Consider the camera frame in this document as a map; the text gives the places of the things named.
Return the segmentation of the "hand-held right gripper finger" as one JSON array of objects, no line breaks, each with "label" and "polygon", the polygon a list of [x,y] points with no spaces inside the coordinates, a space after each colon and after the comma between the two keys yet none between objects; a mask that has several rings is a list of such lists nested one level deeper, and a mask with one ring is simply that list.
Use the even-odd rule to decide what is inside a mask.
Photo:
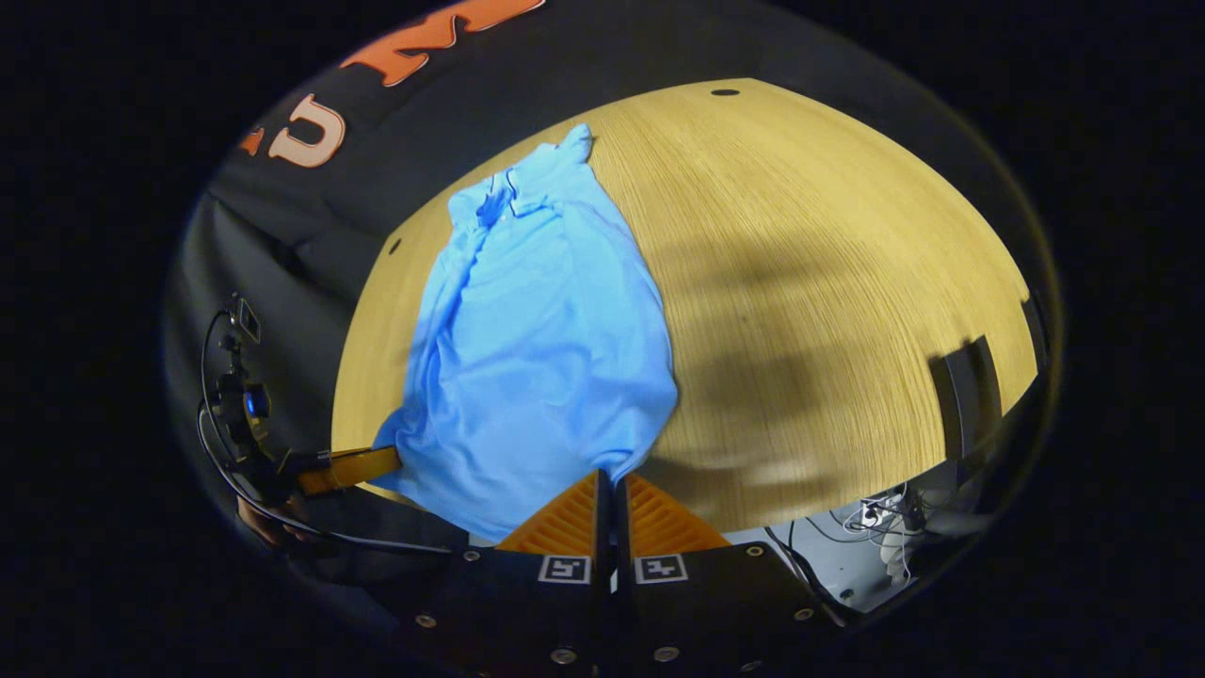
[{"label": "hand-held right gripper finger", "polygon": [[846,627],[771,541],[731,541],[641,476],[617,485],[619,677],[812,677]]},{"label": "hand-held right gripper finger", "polygon": [[452,677],[595,677],[611,652],[612,489],[594,471],[408,589],[400,645]]}]

